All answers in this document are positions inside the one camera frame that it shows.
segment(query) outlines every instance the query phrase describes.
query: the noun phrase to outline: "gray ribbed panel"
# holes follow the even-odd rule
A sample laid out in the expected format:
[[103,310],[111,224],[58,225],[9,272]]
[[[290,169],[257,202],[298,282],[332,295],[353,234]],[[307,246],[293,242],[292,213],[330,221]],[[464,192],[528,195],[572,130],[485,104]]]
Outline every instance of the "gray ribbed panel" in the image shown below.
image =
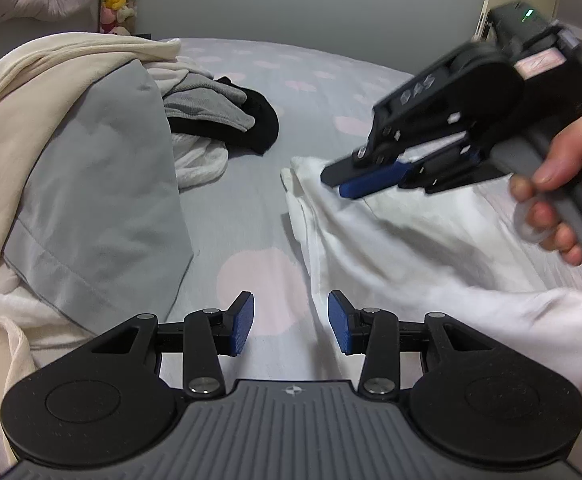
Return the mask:
[[421,442],[398,408],[362,400],[348,383],[266,381],[241,381],[225,399],[192,404],[165,440],[126,463],[71,472],[22,462],[5,478],[582,479],[563,463],[532,472],[472,469],[452,462]]

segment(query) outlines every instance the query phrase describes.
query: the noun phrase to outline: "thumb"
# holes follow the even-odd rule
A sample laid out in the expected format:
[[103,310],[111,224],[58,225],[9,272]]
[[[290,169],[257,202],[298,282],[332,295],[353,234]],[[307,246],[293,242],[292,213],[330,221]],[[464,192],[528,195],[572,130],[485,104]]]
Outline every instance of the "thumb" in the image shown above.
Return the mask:
[[582,117],[558,133],[545,162],[533,175],[540,191],[551,191],[571,180],[582,169]]

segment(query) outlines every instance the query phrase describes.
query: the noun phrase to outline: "sticker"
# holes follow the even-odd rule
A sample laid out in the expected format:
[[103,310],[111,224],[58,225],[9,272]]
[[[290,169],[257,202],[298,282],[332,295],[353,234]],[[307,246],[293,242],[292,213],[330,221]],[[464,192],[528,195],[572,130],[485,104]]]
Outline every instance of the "sticker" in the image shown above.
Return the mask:
[[516,63],[516,69],[524,79],[530,79],[560,66],[566,60],[557,48],[552,47],[521,59]]

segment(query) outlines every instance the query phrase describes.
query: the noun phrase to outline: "screw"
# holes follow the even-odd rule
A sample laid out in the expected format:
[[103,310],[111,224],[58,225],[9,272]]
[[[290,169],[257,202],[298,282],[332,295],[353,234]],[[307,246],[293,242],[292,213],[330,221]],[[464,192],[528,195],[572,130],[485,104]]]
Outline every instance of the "screw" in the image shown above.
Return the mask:
[[374,377],[365,382],[364,388],[370,394],[390,394],[395,389],[395,383],[386,377]]
[[198,377],[189,382],[189,389],[195,394],[212,394],[220,387],[213,377]]

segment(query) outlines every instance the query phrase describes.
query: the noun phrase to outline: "mattress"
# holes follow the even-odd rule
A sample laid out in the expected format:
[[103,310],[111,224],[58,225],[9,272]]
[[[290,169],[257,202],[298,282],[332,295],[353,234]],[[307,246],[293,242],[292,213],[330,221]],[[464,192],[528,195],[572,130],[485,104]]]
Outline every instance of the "mattress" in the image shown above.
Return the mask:
[[[295,46],[182,40],[216,78],[261,92],[279,117],[279,136],[263,156],[229,149],[225,174],[181,193],[193,261],[169,321],[200,308],[227,308],[242,290],[255,319],[242,355],[222,359],[235,378],[339,378],[329,334],[311,305],[308,275],[291,233],[280,170],[294,156],[333,159],[366,142],[372,105],[410,75]],[[162,377],[181,386],[181,356],[166,355]]]

